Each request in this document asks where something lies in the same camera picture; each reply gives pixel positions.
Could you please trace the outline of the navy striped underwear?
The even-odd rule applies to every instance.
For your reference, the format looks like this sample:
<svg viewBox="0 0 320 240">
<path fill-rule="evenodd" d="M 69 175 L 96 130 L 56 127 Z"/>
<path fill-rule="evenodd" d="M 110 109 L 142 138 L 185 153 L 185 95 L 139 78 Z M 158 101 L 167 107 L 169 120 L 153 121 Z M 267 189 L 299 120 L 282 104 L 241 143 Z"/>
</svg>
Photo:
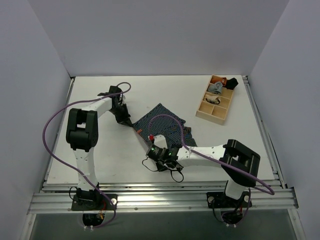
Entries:
<svg viewBox="0 0 320 240">
<path fill-rule="evenodd" d="M 192 128 L 184 126 L 186 121 L 173 112 L 158 104 L 146 115 L 132 124 L 133 129 L 142 137 L 145 144 L 150 147 L 149 135 L 165 137 L 167 148 L 181 146 L 182 140 L 187 146 L 196 147 L 197 143 L 192 136 Z"/>
</svg>

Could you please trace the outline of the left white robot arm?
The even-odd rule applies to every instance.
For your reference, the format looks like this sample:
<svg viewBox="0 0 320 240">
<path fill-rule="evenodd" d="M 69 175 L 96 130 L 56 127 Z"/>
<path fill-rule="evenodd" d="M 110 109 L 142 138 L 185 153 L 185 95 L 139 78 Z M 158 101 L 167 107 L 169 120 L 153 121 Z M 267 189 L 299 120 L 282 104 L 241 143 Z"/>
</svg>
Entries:
<svg viewBox="0 0 320 240">
<path fill-rule="evenodd" d="M 123 91 L 112 85 L 108 92 L 99 93 L 97 101 L 83 108 L 72 108 L 68 114 L 66 142 L 73 150 L 78 173 L 76 197 L 90 210 L 100 206 L 99 182 L 95 173 L 94 148 L 99 139 L 98 119 L 110 112 L 118 124 L 131 127 L 133 124 Z"/>
</svg>

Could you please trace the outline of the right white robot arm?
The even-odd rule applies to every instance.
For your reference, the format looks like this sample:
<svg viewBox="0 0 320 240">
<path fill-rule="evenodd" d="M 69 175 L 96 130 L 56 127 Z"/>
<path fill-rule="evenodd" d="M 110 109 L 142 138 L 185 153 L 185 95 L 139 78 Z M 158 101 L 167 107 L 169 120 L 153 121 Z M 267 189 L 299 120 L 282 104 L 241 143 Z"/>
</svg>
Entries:
<svg viewBox="0 0 320 240">
<path fill-rule="evenodd" d="M 168 149 L 163 136 L 155 137 L 146 157 L 156 163 L 159 172 L 170 170 L 181 173 L 187 167 L 222 168 L 229 176 L 222 200 L 230 207 L 240 201 L 245 188 L 256 186 L 261 160 L 258 153 L 235 139 L 211 147 L 182 145 Z"/>
</svg>

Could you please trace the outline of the wooden compartment tray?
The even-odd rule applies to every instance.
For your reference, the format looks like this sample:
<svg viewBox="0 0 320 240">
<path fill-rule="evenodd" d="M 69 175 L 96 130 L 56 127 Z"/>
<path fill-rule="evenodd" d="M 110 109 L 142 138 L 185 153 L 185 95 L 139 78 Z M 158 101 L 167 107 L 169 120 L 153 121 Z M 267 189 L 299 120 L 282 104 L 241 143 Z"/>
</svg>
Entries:
<svg viewBox="0 0 320 240">
<path fill-rule="evenodd" d="M 239 82 L 235 77 L 212 75 L 202 96 L 195 116 L 223 125 L 227 119 L 234 90 Z"/>
</svg>

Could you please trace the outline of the beige rolled garment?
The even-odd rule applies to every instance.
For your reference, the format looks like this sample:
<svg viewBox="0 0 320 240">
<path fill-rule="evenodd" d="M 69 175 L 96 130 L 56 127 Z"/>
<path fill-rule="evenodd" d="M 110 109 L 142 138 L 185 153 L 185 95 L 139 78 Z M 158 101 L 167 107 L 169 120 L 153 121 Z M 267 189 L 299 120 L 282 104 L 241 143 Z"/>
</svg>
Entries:
<svg viewBox="0 0 320 240">
<path fill-rule="evenodd" d="M 219 105 L 221 102 L 220 97 L 216 95 L 209 95 L 209 94 L 204 95 L 204 100 L 213 105 Z"/>
</svg>

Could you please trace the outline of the grey rolled garment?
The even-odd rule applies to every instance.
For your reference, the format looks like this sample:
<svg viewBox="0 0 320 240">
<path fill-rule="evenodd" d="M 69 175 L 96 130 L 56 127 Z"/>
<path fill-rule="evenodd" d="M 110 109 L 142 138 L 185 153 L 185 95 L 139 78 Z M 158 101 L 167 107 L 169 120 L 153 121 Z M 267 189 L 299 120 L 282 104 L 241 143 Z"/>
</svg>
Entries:
<svg viewBox="0 0 320 240">
<path fill-rule="evenodd" d="M 220 81 L 217 81 L 215 83 L 211 83 L 208 86 L 207 91 L 212 94 L 220 95 L 222 93 L 222 89 L 223 89 L 223 84 Z"/>
</svg>

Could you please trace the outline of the orange rolled garment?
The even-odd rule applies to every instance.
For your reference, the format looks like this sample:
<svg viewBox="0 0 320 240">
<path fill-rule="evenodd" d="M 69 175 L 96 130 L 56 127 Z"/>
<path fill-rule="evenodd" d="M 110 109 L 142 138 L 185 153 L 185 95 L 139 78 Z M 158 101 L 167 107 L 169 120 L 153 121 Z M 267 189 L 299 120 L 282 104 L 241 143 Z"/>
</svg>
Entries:
<svg viewBox="0 0 320 240">
<path fill-rule="evenodd" d="M 221 80 L 220 80 L 220 82 L 222 83 L 223 86 L 226 85 L 227 81 L 228 81 L 228 80 L 227 80 L 226 77 L 222 77 Z"/>
</svg>

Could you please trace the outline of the black rolled garment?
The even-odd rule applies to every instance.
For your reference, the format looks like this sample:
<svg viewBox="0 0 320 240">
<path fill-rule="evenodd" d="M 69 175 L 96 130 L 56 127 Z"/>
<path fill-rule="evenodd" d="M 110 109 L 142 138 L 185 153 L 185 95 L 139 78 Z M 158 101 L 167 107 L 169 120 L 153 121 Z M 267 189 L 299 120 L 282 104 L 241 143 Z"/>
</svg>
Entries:
<svg viewBox="0 0 320 240">
<path fill-rule="evenodd" d="M 228 90 L 234 90 L 236 86 L 238 85 L 238 80 L 236 78 L 228 79 L 225 83 L 225 88 Z"/>
</svg>

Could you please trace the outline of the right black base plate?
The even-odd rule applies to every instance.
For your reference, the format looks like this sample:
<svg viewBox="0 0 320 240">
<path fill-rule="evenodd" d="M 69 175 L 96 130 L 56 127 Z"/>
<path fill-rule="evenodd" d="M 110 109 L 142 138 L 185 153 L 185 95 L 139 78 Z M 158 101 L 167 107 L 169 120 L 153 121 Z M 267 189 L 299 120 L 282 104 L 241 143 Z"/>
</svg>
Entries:
<svg viewBox="0 0 320 240">
<path fill-rule="evenodd" d="M 222 191 L 207 192 L 206 198 L 207 206 L 211 209 L 237 209 L 240 207 L 252 207 L 248 191 L 244 191 L 239 199 L 228 197 Z"/>
</svg>

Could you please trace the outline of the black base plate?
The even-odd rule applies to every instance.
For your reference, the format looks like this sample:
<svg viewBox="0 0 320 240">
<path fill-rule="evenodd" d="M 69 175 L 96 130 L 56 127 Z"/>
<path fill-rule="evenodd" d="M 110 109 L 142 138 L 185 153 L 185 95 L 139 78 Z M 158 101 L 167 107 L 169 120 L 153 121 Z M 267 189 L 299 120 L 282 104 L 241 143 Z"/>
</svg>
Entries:
<svg viewBox="0 0 320 240">
<path fill-rule="evenodd" d="M 248 191 L 244 191 L 239 199 L 228 197 L 222 191 L 207 192 L 206 198 L 207 206 L 211 209 L 237 209 L 240 207 L 252 207 Z"/>
<path fill-rule="evenodd" d="M 113 210 L 111 202 L 104 196 L 99 194 L 93 199 L 79 198 L 77 195 L 73 196 L 71 210 L 72 211 L 100 211 Z"/>
</svg>

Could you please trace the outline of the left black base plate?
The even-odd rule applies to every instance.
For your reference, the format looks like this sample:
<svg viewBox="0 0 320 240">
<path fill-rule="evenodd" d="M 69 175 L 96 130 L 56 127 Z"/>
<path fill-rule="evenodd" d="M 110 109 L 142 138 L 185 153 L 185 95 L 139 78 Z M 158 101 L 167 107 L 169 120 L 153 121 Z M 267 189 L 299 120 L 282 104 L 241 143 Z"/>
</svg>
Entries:
<svg viewBox="0 0 320 240">
<path fill-rule="evenodd" d="M 99 194 L 93 199 L 79 198 L 77 195 L 73 196 L 71 210 L 72 211 L 100 211 L 113 210 L 111 202 L 104 196 Z"/>
</svg>

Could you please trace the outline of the aluminium rail frame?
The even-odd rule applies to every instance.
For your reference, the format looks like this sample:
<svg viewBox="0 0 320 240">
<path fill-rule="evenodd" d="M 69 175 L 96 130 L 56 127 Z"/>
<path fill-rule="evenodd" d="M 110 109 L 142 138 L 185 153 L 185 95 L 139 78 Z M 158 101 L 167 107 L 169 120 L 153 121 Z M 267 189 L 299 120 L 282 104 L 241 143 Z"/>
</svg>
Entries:
<svg viewBox="0 0 320 240">
<path fill-rule="evenodd" d="M 157 183 L 102 183 L 100 189 L 117 195 L 117 213 L 204 212 L 211 201 L 208 192 L 221 192 L 225 181 L 205 182 L 157 182 Z M 267 181 L 274 190 L 269 195 L 258 189 L 251 190 L 252 210 L 285 210 L 299 240 L 306 238 L 300 216 L 298 201 L 293 188 L 286 188 L 282 181 Z M 44 183 L 41 191 L 32 196 L 21 239 L 31 236 L 37 215 L 71 214 L 68 191 L 71 184 Z"/>
</svg>

